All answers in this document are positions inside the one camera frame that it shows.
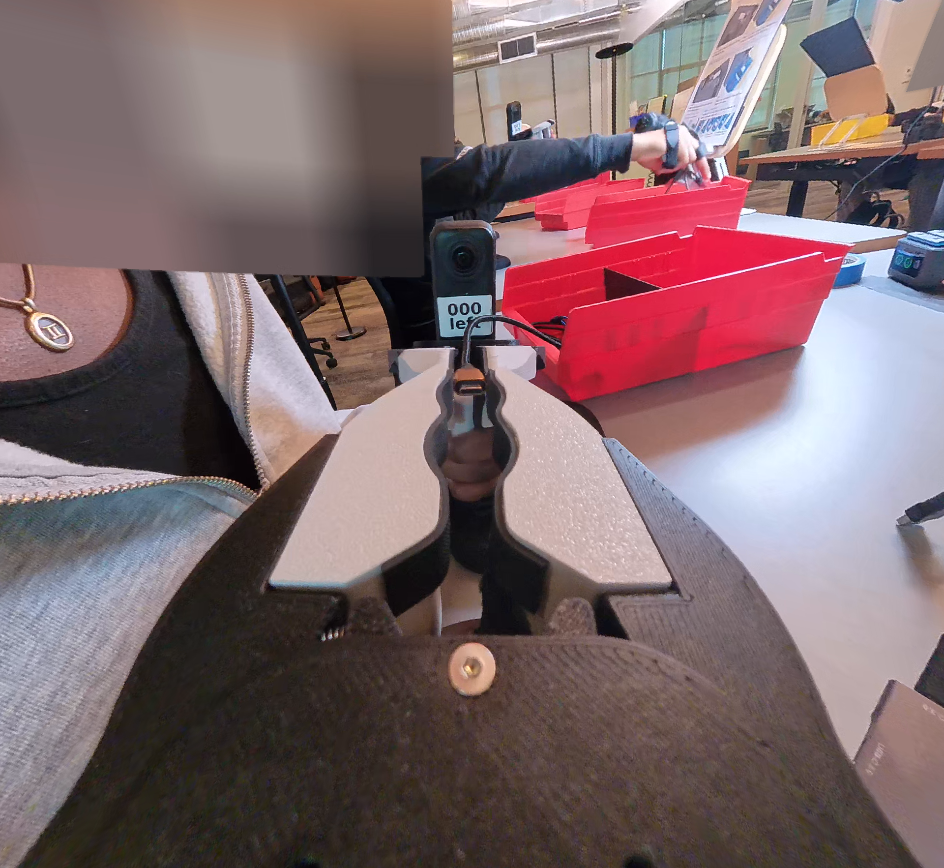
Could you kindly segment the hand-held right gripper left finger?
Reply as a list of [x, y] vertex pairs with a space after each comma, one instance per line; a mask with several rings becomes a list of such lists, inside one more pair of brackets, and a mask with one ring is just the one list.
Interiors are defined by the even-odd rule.
[[403, 615], [442, 585], [452, 378], [451, 368], [426, 368], [348, 417], [270, 574], [272, 589], [375, 597]]

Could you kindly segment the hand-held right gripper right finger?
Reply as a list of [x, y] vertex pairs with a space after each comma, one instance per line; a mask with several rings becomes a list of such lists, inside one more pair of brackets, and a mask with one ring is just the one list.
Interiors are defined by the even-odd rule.
[[528, 634], [579, 598], [664, 595], [674, 577], [612, 445], [571, 404], [505, 368], [486, 372], [503, 470], [480, 579], [482, 630]]

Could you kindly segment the red divided storage bin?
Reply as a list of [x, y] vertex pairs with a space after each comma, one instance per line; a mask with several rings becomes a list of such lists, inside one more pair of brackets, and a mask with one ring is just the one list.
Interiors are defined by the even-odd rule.
[[[546, 372], [583, 401], [805, 344], [851, 248], [701, 226], [512, 267], [502, 309], [566, 318]], [[604, 268], [662, 289], [606, 300]]]

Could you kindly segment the another person's forearm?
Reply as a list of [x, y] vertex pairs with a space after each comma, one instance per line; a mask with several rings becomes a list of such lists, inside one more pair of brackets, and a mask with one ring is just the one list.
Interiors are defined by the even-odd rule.
[[574, 139], [529, 139], [462, 148], [452, 159], [421, 161], [424, 217], [490, 219], [505, 204], [542, 196], [625, 172], [631, 164], [630, 132]]

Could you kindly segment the person's left hand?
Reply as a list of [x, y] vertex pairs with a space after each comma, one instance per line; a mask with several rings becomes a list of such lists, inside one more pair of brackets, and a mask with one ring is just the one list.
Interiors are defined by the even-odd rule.
[[502, 476], [494, 455], [494, 430], [449, 435], [442, 474], [457, 502], [474, 504], [492, 496]]

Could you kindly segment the red plastic bin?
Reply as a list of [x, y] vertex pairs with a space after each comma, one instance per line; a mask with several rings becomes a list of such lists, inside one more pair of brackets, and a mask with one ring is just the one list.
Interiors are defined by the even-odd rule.
[[735, 228], [749, 187], [749, 180], [729, 176], [702, 186], [607, 192], [589, 211], [584, 242], [604, 248], [669, 233], [687, 237], [701, 226]]
[[646, 178], [612, 180], [609, 173], [534, 199], [534, 218], [546, 232], [584, 228], [596, 200], [617, 198], [645, 188]]

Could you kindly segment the black bin divider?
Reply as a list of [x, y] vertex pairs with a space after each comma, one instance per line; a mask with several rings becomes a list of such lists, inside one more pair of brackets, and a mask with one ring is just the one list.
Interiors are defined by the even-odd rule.
[[604, 268], [605, 299], [614, 300], [660, 291], [662, 288], [614, 269]]

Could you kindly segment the person's torso in grey hoodie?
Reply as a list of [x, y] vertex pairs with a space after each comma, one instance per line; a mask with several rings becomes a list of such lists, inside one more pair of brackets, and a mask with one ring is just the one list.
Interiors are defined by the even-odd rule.
[[343, 427], [251, 274], [2, 265], [1, 844], [18, 866], [181, 584]]

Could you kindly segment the black floor lamp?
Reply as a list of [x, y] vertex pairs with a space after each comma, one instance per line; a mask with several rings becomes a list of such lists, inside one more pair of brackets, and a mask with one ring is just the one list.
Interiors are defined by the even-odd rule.
[[609, 66], [610, 79], [610, 134], [617, 135], [620, 127], [619, 119], [619, 72], [620, 59], [629, 54], [633, 48], [631, 43], [615, 43], [596, 51], [596, 59], [606, 62]]

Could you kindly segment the task poster board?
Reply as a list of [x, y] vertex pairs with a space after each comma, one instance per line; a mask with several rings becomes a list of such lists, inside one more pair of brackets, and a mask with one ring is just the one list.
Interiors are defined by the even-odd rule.
[[793, 0], [733, 0], [724, 27], [681, 116], [718, 158], [739, 138], [765, 82], [763, 66]]

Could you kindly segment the long wooden table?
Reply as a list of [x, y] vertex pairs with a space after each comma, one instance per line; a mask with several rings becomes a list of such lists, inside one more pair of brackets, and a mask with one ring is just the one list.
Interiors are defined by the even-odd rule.
[[919, 163], [942, 158], [942, 138], [905, 144], [903, 133], [894, 129], [840, 145], [820, 144], [753, 155], [745, 159], [745, 165], [756, 181], [789, 183], [786, 216], [804, 216], [812, 183], [838, 186], [840, 198], [830, 218], [840, 221], [848, 203], [885, 187], [904, 185]]

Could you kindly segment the yellow plastic bin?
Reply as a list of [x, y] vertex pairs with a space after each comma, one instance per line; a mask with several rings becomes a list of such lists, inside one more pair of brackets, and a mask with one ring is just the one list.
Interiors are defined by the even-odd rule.
[[849, 142], [878, 136], [888, 129], [892, 115], [849, 116], [838, 121], [823, 122], [810, 133], [811, 147], [841, 146]]

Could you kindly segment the small grey label printer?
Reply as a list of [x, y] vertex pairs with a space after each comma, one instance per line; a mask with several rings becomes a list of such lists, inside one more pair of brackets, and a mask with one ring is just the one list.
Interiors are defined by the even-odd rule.
[[935, 295], [943, 293], [943, 231], [909, 233], [893, 251], [887, 276], [907, 287]]

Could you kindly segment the dark grey cardboard box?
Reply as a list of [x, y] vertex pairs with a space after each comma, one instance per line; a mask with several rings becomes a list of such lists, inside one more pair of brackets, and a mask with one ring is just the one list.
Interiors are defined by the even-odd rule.
[[922, 867], [943, 865], [943, 709], [890, 680], [855, 756], [856, 771]]

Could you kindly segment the black flag on cardboard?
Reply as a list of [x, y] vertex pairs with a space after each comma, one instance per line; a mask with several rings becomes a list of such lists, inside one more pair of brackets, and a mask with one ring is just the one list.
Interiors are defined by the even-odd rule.
[[889, 114], [884, 74], [853, 17], [806, 36], [799, 45], [824, 75], [833, 121]]

